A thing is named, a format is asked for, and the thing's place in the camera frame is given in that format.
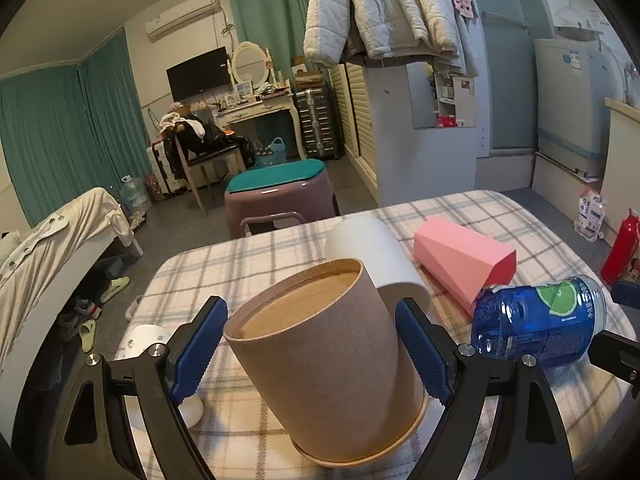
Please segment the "white cylinder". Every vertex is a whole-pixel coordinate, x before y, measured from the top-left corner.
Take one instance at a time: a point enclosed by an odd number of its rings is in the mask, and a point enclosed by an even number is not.
[[[392,316],[398,301],[406,297],[426,312],[430,296],[424,281],[382,220],[363,214],[340,222],[326,238],[324,257],[361,260]]]
[[[123,359],[138,357],[153,343],[167,343],[172,333],[158,325],[139,325],[135,327],[126,342]],[[137,397],[125,396],[127,415],[132,428],[146,431],[145,422],[142,419],[142,411]],[[187,428],[194,426],[202,418],[204,407],[202,401],[195,395],[185,398],[178,407],[182,420]]]

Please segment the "red bottle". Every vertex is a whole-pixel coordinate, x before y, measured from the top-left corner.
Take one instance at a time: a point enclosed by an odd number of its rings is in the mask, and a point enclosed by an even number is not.
[[[600,275],[602,279],[613,285],[620,279],[631,257],[638,248],[638,213],[633,209],[629,210],[629,216],[620,224],[618,237],[609,253],[607,261],[604,262]]]

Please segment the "television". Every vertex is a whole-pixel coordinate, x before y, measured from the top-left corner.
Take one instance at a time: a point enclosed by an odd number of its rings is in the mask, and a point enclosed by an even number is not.
[[[229,85],[231,79],[226,70],[227,59],[226,49],[221,46],[167,69],[174,101],[182,101],[210,88]]]

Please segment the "brown paper cup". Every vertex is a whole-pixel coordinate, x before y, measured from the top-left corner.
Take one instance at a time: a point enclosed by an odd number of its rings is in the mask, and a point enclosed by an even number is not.
[[[329,467],[395,450],[427,396],[364,265],[334,260],[240,307],[224,335],[296,448]]]

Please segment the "lime graphic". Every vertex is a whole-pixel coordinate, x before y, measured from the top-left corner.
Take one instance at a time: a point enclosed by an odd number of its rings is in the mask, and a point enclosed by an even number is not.
[[[537,286],[536,290],[552,316],[570,316],[578,303],[578,295],[570,282]]]

